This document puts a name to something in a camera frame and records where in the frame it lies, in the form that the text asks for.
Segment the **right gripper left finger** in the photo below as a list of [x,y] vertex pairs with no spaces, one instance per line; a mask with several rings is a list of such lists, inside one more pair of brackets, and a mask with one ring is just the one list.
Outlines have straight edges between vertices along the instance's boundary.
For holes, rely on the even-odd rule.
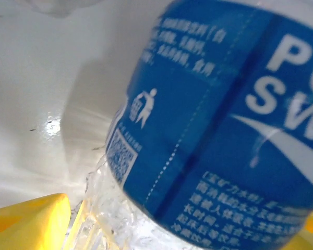
[[0,249],[61,249],[70,215],[65,193],[0,208]]

